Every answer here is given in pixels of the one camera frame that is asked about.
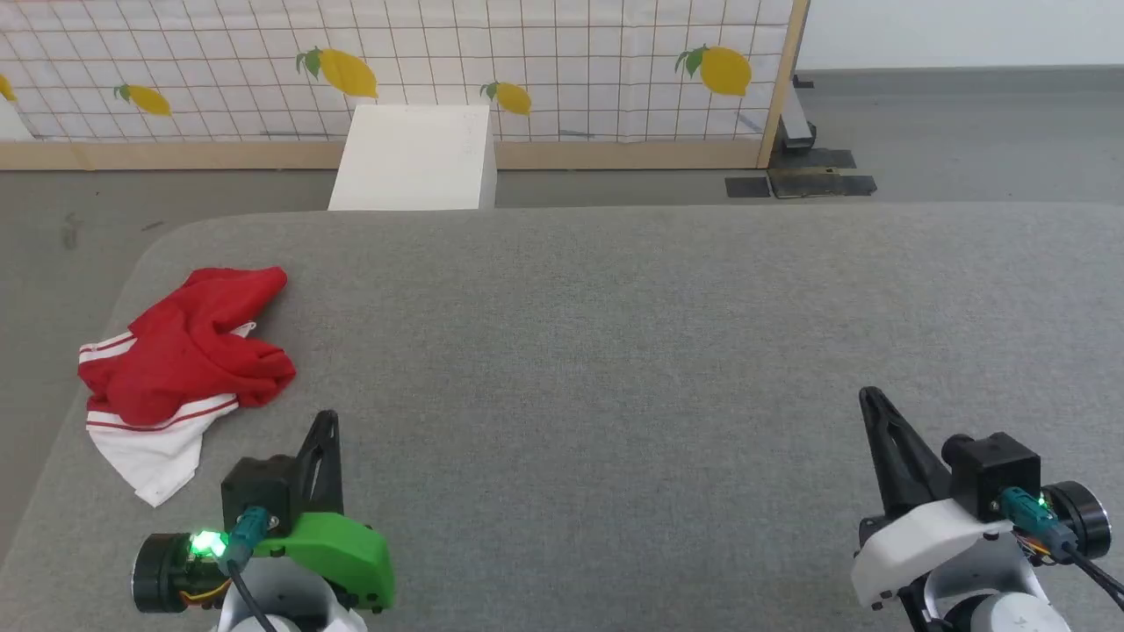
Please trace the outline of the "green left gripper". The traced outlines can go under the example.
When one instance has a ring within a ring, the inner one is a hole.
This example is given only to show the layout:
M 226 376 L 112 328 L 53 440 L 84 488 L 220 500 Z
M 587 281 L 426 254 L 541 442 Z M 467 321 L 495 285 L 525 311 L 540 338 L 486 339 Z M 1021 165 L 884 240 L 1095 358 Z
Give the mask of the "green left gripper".
M 236 563 L 242 583 L 250 585 L 259 576 L 277 577 L 266 571 L 270 560 L 289 561 L 296 571 L 324 580 L 345 607 L 377 613 L 393 607 L 396 576 L 386 538 L 342 515 L 337 412 L 320 410 L 314 416 L 296 464 L 302 515 L 289 535 L 277 535 L 277 520 L 265 520 L 262 512 L 246 512 L 228 531 L 149 535 L 133 563 L 136 608 L 146 614 L 176 614 L 192 607 L 221 607 L 238 593 L 228 563 Z

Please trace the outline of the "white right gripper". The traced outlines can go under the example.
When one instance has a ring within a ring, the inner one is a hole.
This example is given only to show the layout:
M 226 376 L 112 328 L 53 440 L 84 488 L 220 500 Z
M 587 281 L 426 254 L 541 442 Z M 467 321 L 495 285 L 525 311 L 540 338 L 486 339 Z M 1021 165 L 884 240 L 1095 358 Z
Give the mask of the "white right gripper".
M 1084 512 L 1079 484 L 1040 493 L 1001 491 L 996 521 L 981 521 L 948 499 L 950 472 L 882 389 L 859 392 L 883 524 L 854 556 L 851 583 L 863 607 L 899 601 L 907 612 L 1051 612 L 1041 567 L 1072 565 L 1103 592 L 1111 574 L 1097 565 L 1093 539 L 1111 535 L 1099 502 Z

